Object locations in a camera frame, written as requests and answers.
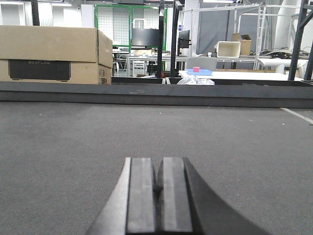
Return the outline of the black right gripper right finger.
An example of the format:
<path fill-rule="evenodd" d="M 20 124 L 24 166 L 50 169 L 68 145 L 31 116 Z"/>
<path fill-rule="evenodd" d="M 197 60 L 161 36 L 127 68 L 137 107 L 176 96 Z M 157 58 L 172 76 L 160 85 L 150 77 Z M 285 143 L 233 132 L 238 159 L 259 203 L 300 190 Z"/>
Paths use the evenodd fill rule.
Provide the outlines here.
<path fill-rule="evenodd" d="M 163 158 L 158 171 L 160 235 L 266 235 L 227 204 L 187 158 Z"/>

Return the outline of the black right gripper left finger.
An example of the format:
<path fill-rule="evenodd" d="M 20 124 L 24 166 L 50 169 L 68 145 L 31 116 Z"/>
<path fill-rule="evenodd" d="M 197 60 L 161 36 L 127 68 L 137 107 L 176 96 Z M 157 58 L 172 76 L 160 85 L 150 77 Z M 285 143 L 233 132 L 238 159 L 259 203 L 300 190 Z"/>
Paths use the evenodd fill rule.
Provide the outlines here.
<path fill-rule="evenodd" d="M 88 235 L 152 235 L 157 231 L 155 175 L 150 158 L 127 157 L 104 208 Z"/>

